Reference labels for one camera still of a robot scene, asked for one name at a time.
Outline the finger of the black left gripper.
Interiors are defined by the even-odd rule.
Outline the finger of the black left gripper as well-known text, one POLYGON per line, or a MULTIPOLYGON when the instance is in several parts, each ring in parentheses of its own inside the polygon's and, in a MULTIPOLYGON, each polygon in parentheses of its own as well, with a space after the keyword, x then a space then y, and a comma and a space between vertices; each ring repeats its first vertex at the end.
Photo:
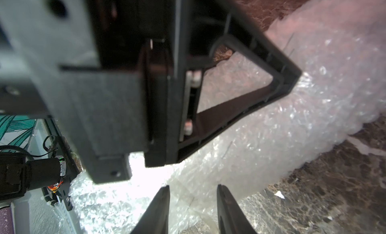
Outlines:
POLYGON ((175 0, 175 162, 249 114, 289 95, 301 69, 232 0, 175 0), (272 77, 269 85, 198 112, 204 72, 225 45, 272 77))

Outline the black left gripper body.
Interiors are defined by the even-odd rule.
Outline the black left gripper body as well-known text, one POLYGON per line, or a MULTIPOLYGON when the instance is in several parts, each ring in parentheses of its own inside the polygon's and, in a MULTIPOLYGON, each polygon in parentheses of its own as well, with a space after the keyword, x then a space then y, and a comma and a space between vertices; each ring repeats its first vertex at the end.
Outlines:
POLYGON ((192 0, 1 0, 1 25, 95 183, 179 161, 192 0))

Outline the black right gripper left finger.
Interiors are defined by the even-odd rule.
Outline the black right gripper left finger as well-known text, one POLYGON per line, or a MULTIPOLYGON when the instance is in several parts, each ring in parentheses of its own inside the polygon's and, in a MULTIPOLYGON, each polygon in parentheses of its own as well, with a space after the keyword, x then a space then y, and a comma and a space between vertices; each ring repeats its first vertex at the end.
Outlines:
POLYGON ((131 234, 168 234, 170 188, 159 189, 131 234))

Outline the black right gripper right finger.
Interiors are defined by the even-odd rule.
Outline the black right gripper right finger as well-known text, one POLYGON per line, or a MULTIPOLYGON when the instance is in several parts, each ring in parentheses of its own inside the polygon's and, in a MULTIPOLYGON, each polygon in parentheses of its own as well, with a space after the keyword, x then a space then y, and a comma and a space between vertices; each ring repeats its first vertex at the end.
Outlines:
POLYGON ((256 234, 230 190, 221 184, 217 187, 217 212, 220 234, 256 234))

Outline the bubble wrap sheet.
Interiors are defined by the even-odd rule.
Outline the bubble wrap sheet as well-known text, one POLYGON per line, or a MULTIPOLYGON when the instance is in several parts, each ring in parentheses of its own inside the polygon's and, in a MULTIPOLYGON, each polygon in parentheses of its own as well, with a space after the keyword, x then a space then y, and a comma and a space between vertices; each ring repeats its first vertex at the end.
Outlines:
POLYGON ((169 232, 217 234, 226 185, 261 234, 386 231, 386 0, 310 0, 267 36, 303 70, 290 95, 249 115, 180 164, 132 179, 71 184, 85 234, 128 234, 170 186, 169 232))

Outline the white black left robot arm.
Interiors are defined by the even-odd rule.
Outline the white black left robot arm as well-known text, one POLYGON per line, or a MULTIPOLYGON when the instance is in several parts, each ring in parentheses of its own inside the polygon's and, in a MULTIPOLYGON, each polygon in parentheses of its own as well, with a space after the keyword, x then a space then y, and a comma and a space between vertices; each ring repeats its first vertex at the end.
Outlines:
POLYGON ((232 0, 1 0, 1 125, 41 118, 54 139, 50 158, 1 146, 1 201, 74 179, 63 138, 98 184, 130 179, 132 152, 180 163, 301 74, 232 0), (272 81, 198 112, 222 45, 272 81))

